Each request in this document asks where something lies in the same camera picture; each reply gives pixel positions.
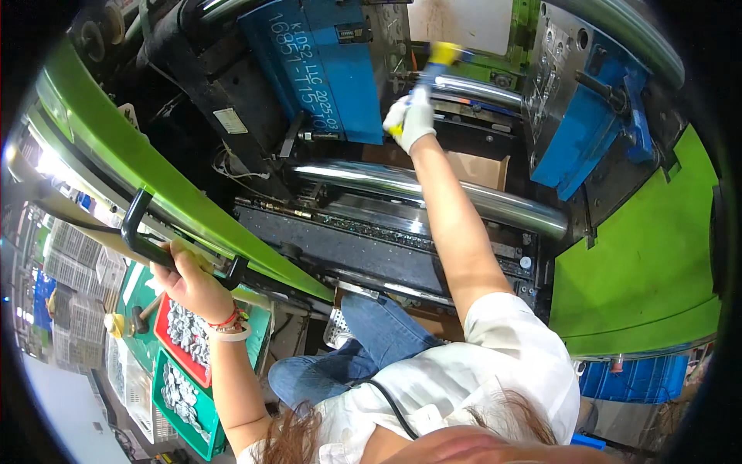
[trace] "white work glove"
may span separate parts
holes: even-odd
[[[433,129],[433,107],[428,101],[427,95],[407,95],[397,100],[391,108],[387,118],[384,120],[384,130],[389,132],[399,124],[402,124],[402,135],[392,134],[394,140],[407,153],[413,143],[426,134],[436,135]]]

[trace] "woman's arm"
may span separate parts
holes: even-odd
[[[210,342],[211,389],[235,456],[265,438],[271,418],[244,342]]]
[[[178,272],[154,263],[150,268],[168,296],[210,324],[226,321],[234,311],[234,302],[229,291],[209,272],[211,265],[186,249],[180,240],[164,247],[173,255]],[[214,405],[234,455],[239,456],[243,449],[266,436],[270,416],[245,343],[212,340],[209,347]]]
[[[513,289],[495,259],[482,219],[435,138],[433,109],[427,102],[408,102],[403,99],[390,109],[384,127],[404,118],[398,142],[415,165],[430,231],[463,326],[474,301],[492,292],[513,293]]]

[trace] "machine door handle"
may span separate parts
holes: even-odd
[[[126,212],[124,222],[121,225],[121,239],[136,254],[147,258],[155,264],[177,272],[175,261],[170,253],[153,244],[137,232],[137,227],[139,227],[139,223],[142,221],[142,217],[144,217],[147,206],[149,206],[151,201],[152,195],[144,189],[139,189],[137,195],[131,201],[129,210]],[[227,276],[225,278],[215,276],[215,278],[227,290],[234,290],[242,281],[247,270],[248,262],[247,258],[236,255],[232,261],[232,265],[229,267]]]

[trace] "green plastic crate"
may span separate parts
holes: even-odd
[[[203,438],[193,429],[193,426],[185,423],[175,411],[168,409],[165,406],[165,400],[160,393],[162,387],[165,386],[165,380],[162,378],[165,363],[170,363],[178,369],[185,378],[193,385],[198,394],[196,395],[197,401],[194,405],[196,410],[196,416],[198,422],[203,426],[205,431],[211,434],[211,441],[205,442]],[[162,347],[157,353],[157,360],[154,365],[154,384],[152,387],[152,402],[157,409],[162,412],[162,415],[170,422],[175,431],[205,460],[211,461],[213,456],[224,451],[226,447],[226,437],[224,435],[224,429],[219,422],[219,416],[217,415],[217,409],[214,406],[214,400],[211,395],[211,388],[201,388],[191,377],[186,373],[180,365],[173,359],[170,354]]]

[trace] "blue jeans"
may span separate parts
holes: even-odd
[[[271,388],[292,408],[304,401],[317,405],[348,391],[354,380],[443,344],[386,296],[373,300],[350,293],[341,309],[355,340],[328,354],[281,359],[268,372]]]

